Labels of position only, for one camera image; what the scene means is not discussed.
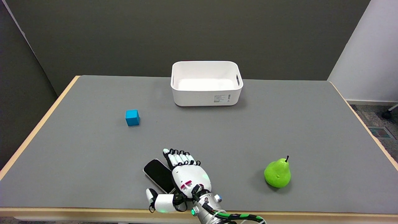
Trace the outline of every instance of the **wooden table edge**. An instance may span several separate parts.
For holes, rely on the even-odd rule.
[[[15,161],[18,159],[18,157],[22,154],[22,152],[25,150],[27,145],[32,141],[32,139],[35,137],[35,135],[38,133],[40,128],[44,125],[44,123],[47,121],[47,119],[50,117],[50,115],[54,112],[55,108],[59,105],[59,103],[62,101],[62,99],[65,97],[65,95],[68,93],[70,88],[72,88],[73,84],[77,81],[77,79],[80,76],[75,76],[72,81],[69,83],[69,85],[64,89],[64,91],[61,93],[61,95],[57,98],[57,100],[54,102],[54,104],[50,107],[50,109],[47,111],[47,113],[42,117],[42,119],[39,121],[39,123],[36,125],[36,127],[32,130],[32,132],[28,135],[28,137],[24,140],[24,142],[21,144],[21,146],[15,151],[15,153],[12,155],[10,160],[6,163],[6,165],[3,167],[3,169],[0,171],[0,181],[3,179],[3,177],[6,175],[8,170],[11,168],[11,166],[15,163]]]
[[[39,121],[36,127],[28,135],[25,141],[13,154],[11,159],[6,163],[4,168],[0,171],[0,180],[6,175],[11,166],[15,163],[18,157],[22,154],[25,148],[29,145],[31,140],[35,137],[40,128],[44,125],[55,108],[59,105],[68,91],[75,84],[80,76],[75,76],[69,85],[64,89],[61,95],[57,98],[54,104],[50,107],[47,113]],[[341,98],[345,101],[351,111],[355,114],[367,132],[371,135],[376,144],[380,147],[392,165],[398,171],[398,163],[386,151],[380,141],[372,135],[365,123],[361,120],[358,114],[352,109],[348,102],[344,99],[338,89],[330,82]],[[330,213],[330,212],[256,212],[256,211],[231,211],[230,213],[250,213],[262,216],[265,219],[275,220],[352,220],[352,221],[397,221],[398,214],[369,214],[369,213]],[[70,216],[70,217],[119,217],[119,218],[192,218],[194,217],[189,212],[173,212],[173,213],[150,213],[145,209],[110,209],[110,208],[11,208],[0,207],[0,216]]]
[[[348,105],[348,107],[351,109],[351,111],[355,114],[355,116],[358,118],[358,120],[361,122],[365,130],[369,133],[369,135],[373,138],[373,140],[376,142],[376,144],[380,147],[381,151],[386,155],[388,160],[391,162],[391,164],[395,167],[395,169],[398,171],[398,163],[394,160],[394,158],[387,152],[386,148],[381,144],[381,142],[370,132],[368,127],[365,125],[363,120],[359,117],[359,115],[354,111],[354,109],[349,105],[349,103],[344,99],[343,95],[339,92],[339,90],[334,86],[332,82],[330,84],[336,89],[336,91],[340,94],[341,98],[345,101],[345,103]]]
[[[333,212],[260,212],[228,211],[230,214],[254,214],[266,220],[334,220],[334,221],[383,221],[398,222],[398,214],[333,213]],[[147,209],[109,208],[0,208],[0,216],[25,217],[73,217],[73,218],[149,218],[192,219],[190,211],[150,213]]]

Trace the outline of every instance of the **label sticker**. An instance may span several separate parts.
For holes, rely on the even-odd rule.
[[[214,102],[215,103],[222,103],[222,102],[229,102],[231,101],[231,94],[221,94],[221,95],[214,95]]]

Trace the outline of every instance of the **chair wheel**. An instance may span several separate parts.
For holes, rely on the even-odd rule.
[[[390,119],[391,118],[391,111],[386,111],[386,112],[383,112],[382,114],[381,114],[381,116],[382,116],[382,118],[384,118],[384,119]]]

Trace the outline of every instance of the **phone screen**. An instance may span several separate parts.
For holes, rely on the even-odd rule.
[[[174,191],[172,172],[159,160],[154,159],[144,167],[144,173],[166,193]]]

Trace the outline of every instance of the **white wall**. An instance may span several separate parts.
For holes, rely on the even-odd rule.
[[[398,102],[398,0],[371,0],[328,81],[346,100]]]

